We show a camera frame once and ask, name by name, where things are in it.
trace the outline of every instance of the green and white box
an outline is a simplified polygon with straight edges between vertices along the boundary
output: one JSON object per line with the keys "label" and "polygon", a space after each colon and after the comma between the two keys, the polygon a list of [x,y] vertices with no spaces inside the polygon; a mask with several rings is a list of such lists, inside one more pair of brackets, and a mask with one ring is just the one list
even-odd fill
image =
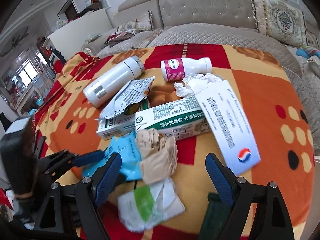
{"label": "green and white box", "polygon": [[137,112],[135,127],[136,131],[155,128],[176,140],[211,131],[194,96]]}
{"label": "green and white box", "polygon": [[[150,108],[147,99],[142,100],[138,111]],[[102,119],[99,121],[96,134],[102,139],[108,140],[113,136],[121,136],[135,129],[135,114],[120,114],[111,119]]]}

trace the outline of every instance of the patterned blanket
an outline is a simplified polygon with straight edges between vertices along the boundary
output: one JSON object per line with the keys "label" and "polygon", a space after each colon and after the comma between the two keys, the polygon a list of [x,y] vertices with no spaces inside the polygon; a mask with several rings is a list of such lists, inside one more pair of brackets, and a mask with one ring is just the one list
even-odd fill
{"label": "patterned blanket", "polygon": [[[314,181],[314,151],[308,120],[293,86],[279,63],[268,53],[228,45],[177,44],[136,49],[104,59],[78,53],[62,70],[44,106],[35,116],[35,129],[47,136],[42,156],[63,149],[84,154],[105,149],[95,132],[101,109],[95,109],[82,90],[92,80],[125,58],[137,55],[145,65],[141,78],[155,76],[148,99],[151,106],[179,99],[173,83],[163,80],[160,61],[170,58],[209,57],[212,72],[227,79],[248,117],[261,156],[261,162],[242,176],[255,184],[275,181],[284,197],[296,239],[304,228],[310,208]],[[208,153],[222,159],[212,133],[177,142],[178,166],[172,179],[186,211],[142,234],[127,231],[119,221],[117,197],[133,189],[134,182],[118,186],[101,210],[106,229],[117,239],[196,239],[208,205],[208,192],[215,188],[207,174],[204,160]],[[80,175],[79,169],[73,173]],[[61,183],[75,182],[67,173]],[[255,206],[247,219],[243,237],[249,235]]]}

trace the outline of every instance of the blue gripper pad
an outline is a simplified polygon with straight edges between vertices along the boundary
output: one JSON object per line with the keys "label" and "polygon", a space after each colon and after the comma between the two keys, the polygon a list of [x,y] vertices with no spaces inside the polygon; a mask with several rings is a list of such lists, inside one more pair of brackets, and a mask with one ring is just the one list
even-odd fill
{"label": "blue gripper pad", "polygon": [[232,198],[232,188],[210,154],[208,154],[205,159],[205,168],[207,169],[222,203],[227,204],[232,208],[235,203]]}
{"label": "blue gripper pad", "polygon": [[106,170],[100,182],[97,184],[94,202],[98,207],[107,201],[107,198],[113,188],[113,185],[121,169],[121,164],[122,164],[121,155],[117,153],[116,157],[113,160],[112,160],[112,155],[110,159],[107,161],[107,163],[105,164],[105,166],[109,165],[108,163],[109,161],[111,161],[109,168]]}
{"label": "blue gripper pad", "polygon": [[77,156],[74,158],[72,164],[76,167],[82,167],[89,163],[95,163],[101,161],[104,157],[104,152],[101,150],[97,150],[94,152],[86,153],[81,156]]}

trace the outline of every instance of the white and green packet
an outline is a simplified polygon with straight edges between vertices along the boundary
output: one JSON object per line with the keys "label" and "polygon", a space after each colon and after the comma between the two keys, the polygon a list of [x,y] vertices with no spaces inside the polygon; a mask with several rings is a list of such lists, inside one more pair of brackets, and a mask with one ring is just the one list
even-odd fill
{"label": "white and green packet", "polygon": [[118,197],[120,221],[131,232],[143,232],[185,211],[171,178],[136,188]]}

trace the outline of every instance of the pepsi logo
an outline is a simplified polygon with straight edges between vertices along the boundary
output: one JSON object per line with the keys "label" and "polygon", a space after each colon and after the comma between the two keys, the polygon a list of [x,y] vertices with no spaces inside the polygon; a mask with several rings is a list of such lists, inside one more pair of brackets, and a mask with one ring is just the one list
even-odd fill
{"label": "pepsi logo", "polygon": [[245,163],[250,159],[250,156],[251,156],[250,150],[247,148],[244,148],[239,152],[238,159],[241,163]]}

